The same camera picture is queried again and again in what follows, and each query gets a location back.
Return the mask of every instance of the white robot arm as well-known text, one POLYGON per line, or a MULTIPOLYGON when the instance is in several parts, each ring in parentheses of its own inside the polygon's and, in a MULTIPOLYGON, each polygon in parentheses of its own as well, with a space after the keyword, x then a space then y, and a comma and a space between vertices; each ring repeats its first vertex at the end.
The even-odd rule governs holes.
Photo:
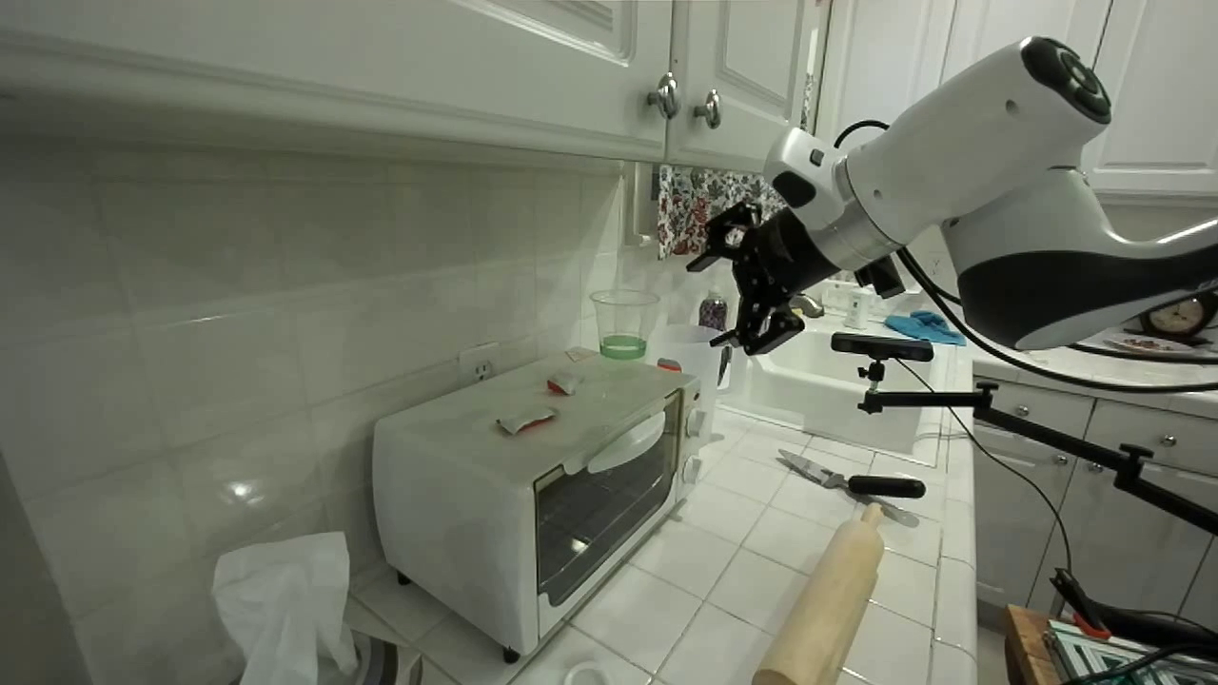
POLYGON ((1148 242, 1108 229, 1075 170, 1108 123, 1098 73, 1053 39, 1024 39, 849 156, 793 130, 764 167, 787 210, 764 223, 747 206, 718 213, 689 270, 732 258, 744 307, 722 343, 764 355, 805 332, 793 299, 807 284, 940 223, 981 333, 1020 350, 1093 333, 1218 276, 1218 222, 1148 242))

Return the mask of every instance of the rolling pin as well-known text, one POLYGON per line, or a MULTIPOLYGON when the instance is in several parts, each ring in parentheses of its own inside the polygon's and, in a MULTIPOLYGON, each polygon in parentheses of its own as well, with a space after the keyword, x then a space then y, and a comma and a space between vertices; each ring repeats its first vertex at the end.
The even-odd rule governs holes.
POLYGON ((755 685, 835 685, 873 602, 883 537, 878 507, 844 521, 807 577, 784 631, 773 639, 755 685))

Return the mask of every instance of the white plastic bag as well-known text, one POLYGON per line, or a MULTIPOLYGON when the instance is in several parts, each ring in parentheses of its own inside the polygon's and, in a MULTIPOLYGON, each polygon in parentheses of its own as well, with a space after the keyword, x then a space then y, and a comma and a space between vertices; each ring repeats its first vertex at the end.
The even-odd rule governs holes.
POLYGON ((220 622, 244 650, 239 685, 317 685, 317 657, 354 674, 344 622, 349 555, 344 532, 223 553, 213 573, 220 622))

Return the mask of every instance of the kitchen counter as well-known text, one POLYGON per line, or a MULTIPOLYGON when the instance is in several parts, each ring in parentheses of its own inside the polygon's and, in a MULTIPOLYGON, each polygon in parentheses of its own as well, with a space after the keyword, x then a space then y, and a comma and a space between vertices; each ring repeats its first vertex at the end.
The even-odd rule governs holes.
MULTIPOLYGON (((972 384, 972 355, 940 355, 943 384, 972 384)), ((916 526, 883 526, 888 555, 849 685, 975 685, 975 464, 943 412, 923 412, 909 451, 807 436, 744 412, 714 418, 718 441, 693 451, 697 483, 609 586, 534 662, 503 667, 498 645, 416 586, 373 573, 357 591, 386 631, 428 650, 435 682, 556 685, 593 662, 612 685, 747 685, 819 553, 860 503, 778 464, 779 450, 840 473, 916 474, 928 494, 900 503, 916 526)))
MULTIPOLYGON (((1052 365, 1063 373, 1079 376, 1098 376, 1098 379, 1115 379, 1115 384, 1200 384, 1200 379, 1218 379, 1218 365, 1164 365, 1164 360, 1131 360, 1131 359, 1103 359, 1103 355, 1084 355, 1084 350, 1037 350, 1024 355, 1037 365, 1052 365)), ((1093 390, 1079 384, 1058 384, 1037 373, 1024 373, 1001 359, 989 359, 975 350, 975 369, 978 376, 1009 379, 1009 384, 1030 384, 1030 389, 1052 389, 1052 390, 1070 390, 1070 395, 1093 395, 1093 399, 1110 399, 1110 403, 1134 403, 1134 406, 1159 406, 1171 413, 1200 413, 1200 418, 1218 418, 1218 390, 1171 390, 1171 395, 1131 395, 1131 390, 1093 390)))

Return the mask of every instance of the toaster oven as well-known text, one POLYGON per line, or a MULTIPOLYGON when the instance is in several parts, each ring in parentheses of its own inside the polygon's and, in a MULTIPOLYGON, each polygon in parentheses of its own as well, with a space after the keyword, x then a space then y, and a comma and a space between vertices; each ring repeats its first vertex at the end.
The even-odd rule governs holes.
POLYGON ((390 565, 534 654, 687 497, 689 376, 556 355, 373 428, 373 507, 390 565), (579 376, 552 395, 552 376, 579 376), (520 406, 556 418, 505 436, 520 406))

